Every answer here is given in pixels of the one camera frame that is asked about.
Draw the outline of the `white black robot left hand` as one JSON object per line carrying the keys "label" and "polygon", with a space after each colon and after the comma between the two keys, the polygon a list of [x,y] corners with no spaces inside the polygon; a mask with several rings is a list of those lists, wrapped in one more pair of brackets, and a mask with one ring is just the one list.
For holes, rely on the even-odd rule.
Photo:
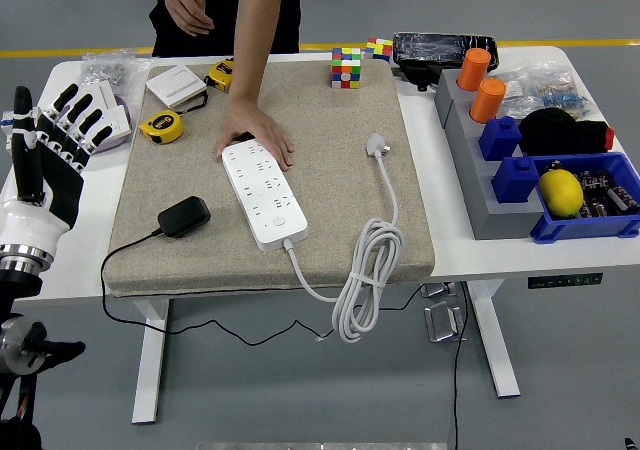
{"label": "white black robot left hand", "polygon": [[8,137],[13,173],[1,211],[1,265],[31,264],[45,268],[55,257],[60,237],[71,230],[79,213],[82,172],[98,146],[111,135],[103,111],[86,111],[86,94],[64,111],[78,86],[69,85],[45,110],[38,111],[31,92],[18,86]]}

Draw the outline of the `person's right hand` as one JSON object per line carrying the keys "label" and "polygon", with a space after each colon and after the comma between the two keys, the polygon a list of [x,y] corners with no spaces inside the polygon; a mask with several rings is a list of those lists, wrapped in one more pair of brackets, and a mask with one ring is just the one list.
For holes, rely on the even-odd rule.
{"label": "person's right hand", "polygon": [[214,29],[206,14],[206,0],[164,0],[174,23],[190,36],[207,35]]}

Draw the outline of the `person's left hand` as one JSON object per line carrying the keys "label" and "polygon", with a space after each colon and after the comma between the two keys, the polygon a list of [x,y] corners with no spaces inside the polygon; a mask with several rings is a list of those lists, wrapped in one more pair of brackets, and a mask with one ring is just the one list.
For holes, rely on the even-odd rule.
{"label": "person's left hand", "polygon": [[260,110],[257,104],[246,99],[231,99],[224,116],[222,132],[217,140],[216,159],[232,142],[247,134],[252,135],[286,172],[294,165],[293,144],[280,125]]}

